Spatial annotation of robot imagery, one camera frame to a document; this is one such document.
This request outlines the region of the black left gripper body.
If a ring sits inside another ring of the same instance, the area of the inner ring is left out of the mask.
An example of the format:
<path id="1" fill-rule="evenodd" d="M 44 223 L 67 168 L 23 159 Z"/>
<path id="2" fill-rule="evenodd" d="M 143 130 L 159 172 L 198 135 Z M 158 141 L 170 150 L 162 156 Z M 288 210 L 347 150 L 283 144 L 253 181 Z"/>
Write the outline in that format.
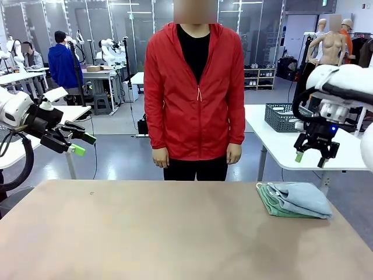
<path id="1" fill-rule="evenodd" d="M 55 128 L 62 120 L 63 112 L 53 108 L 48 111 L 32 104 L 27 110 L 27 116 L 24 119 L 25 133 L 34 137 L 41 138 L 46 132 Z"/>

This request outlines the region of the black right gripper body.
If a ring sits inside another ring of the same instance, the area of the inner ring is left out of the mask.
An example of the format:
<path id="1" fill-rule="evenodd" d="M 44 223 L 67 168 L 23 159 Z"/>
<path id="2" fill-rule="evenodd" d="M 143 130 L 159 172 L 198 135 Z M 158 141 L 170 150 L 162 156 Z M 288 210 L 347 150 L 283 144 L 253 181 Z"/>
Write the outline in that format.
<path id="1" fill-rule="evenodd" d="M 305 145 L 313 145 L 318 141 L 326 143 L 326 145 L 339 144 L 333 140 L 339 129 L 337 124 L 329 122 L 322 117 L 307 117 L 304 122 L 306 123 Z"/>

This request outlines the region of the person's left hand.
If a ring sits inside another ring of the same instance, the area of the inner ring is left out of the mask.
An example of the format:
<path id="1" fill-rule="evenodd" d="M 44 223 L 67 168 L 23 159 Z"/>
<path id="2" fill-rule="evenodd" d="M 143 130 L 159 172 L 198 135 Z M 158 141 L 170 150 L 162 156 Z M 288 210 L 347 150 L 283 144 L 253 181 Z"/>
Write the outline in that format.
<path id="1" fill-rule="evenodd" d="M 242 147 L 239 144 L 229 143 L 227 147 L 227 164 L 236 164 L 242 155 Z"/>

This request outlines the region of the person's right hand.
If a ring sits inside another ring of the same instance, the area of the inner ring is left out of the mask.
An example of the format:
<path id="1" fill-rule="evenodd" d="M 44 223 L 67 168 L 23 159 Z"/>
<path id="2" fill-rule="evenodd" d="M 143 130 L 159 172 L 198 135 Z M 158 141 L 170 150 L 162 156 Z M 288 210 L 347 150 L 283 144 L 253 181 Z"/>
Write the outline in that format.
<path id="1" fill-rule="evenodd" d="M 152 150 L 153 162 L 157 167 L 166 169 L 169 166 L 169 157 L 167 148 Z"/>

